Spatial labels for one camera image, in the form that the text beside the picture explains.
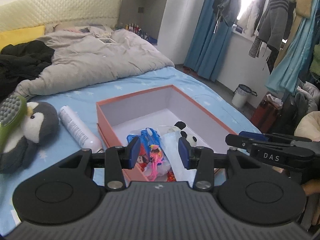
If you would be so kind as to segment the person's right hand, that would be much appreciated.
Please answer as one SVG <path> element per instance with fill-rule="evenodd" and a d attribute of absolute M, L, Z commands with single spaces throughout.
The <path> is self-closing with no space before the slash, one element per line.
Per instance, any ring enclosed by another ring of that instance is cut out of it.
<path fill-rule="evenodd" d="M 320 180 L 310 180 L 302 185 L 306 196 L 320 193 Z"/>

